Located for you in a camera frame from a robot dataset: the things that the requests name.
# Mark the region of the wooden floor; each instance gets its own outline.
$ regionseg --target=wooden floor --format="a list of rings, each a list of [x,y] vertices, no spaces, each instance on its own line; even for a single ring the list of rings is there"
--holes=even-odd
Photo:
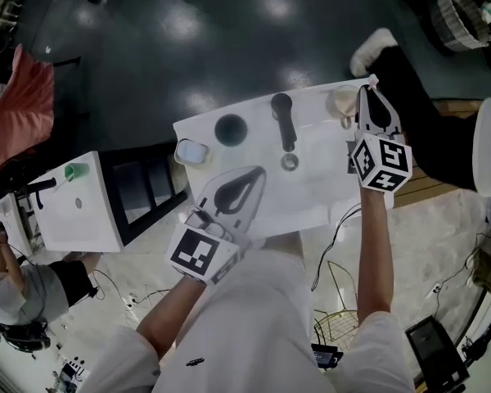
[[[482,101],[446,100],[434,101],[434,104],[443,116],[466,118],[479,110]],[[457,189],[453,185],[426,176],[414,159],[413,164],[411,179],[394,194],[394,208],[408,206]]]

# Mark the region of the green object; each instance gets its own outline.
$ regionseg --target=green object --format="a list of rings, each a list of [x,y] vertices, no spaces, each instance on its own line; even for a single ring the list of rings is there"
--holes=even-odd
[[[67,182],[87,176],[88,173],[89,165],[87,163],[69,163],[64,168],[64,176]]]

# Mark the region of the white shoe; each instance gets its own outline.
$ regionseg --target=white shoe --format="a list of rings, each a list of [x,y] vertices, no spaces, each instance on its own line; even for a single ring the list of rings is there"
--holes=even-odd
[[[351,57],[349,68],[354,77],[367,75],[367,69],[376,61],[384,48],[397,47],[398,44],[387,28],[377,29]]]

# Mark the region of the pink object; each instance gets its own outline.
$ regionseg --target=pink object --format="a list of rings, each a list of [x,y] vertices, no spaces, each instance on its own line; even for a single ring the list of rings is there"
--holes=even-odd
[[[16,47],[13,73],[0,96],[0,167],[51,135],[54,78],[52,64]]]

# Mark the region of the woven basket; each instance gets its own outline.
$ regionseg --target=woven basket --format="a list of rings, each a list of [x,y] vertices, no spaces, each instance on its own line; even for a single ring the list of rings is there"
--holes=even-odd
[[[452,51],[487,47],[491,40],[488,24],[473,0],[438,0],[431,20],[442,43]]]

